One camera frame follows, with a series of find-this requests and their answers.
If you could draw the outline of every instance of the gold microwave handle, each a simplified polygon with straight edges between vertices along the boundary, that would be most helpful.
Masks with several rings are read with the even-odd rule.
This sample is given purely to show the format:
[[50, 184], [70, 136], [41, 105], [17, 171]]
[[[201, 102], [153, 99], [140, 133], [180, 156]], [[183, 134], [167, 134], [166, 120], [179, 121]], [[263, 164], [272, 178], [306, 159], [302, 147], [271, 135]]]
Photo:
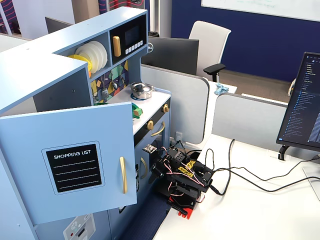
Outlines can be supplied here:
[[115, 57], [121, 56], [121, 45], [120, 45], [120, 38], [118, 36], [113, 36], [113, 51]]

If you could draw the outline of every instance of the shopping list sign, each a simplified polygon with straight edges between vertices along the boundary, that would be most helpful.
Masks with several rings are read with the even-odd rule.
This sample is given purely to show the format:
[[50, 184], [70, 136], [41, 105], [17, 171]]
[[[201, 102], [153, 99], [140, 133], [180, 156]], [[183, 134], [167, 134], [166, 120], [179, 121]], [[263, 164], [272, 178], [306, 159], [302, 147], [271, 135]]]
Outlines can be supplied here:
[[98, 142], [44, 149], [42, 155], [57, 194], [104, 184]]

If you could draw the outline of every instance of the gray cubicle partition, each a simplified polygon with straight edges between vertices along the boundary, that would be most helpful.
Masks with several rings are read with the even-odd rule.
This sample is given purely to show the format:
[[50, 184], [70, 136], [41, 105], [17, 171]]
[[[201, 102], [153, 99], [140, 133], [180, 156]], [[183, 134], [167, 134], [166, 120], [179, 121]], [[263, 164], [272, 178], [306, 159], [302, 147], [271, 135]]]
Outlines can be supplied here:
[[204, 77], [144, 64], [141, 81], [171, 92], [170, 136], [183, 133], [183, 142], [201, 143], [209, 99], [208, 81]]
[[[287, 106], [232, 93], [215, 104], [212, 134], [278, 152], [276, 139]], [[318, 152], [290, 147], [286, 154], [309, 160]]]

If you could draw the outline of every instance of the chair armrest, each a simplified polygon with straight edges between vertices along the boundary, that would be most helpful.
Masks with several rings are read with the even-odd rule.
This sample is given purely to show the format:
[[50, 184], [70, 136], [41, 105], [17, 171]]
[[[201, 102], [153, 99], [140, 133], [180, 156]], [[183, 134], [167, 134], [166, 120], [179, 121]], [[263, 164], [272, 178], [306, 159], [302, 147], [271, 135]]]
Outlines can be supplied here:
[[217, 73], [226, 68], [225, 65], [223, 65], [222, 63], [218, 63], [218, 64], [215, 64], [215, 65], [212, 65], [212, 66], [208, 66], [206, 67], [205, 69], [203, 69], [203, 71], [206, 73], [206, 74], [209, 74], [209, 75], [217, 75]]

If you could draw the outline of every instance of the office chair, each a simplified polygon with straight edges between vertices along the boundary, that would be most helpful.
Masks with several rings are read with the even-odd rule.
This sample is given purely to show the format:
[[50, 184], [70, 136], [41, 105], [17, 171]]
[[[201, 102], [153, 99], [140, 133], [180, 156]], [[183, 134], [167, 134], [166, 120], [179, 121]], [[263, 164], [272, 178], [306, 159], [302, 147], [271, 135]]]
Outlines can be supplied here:
[[226, 67], [220, 62], [230, 33], [229, 29], [205, 21], [193, 24], [189, 39], [199, 40], [197, 76], [211, 75], [213, 82], [219, 82], [219, 71]]

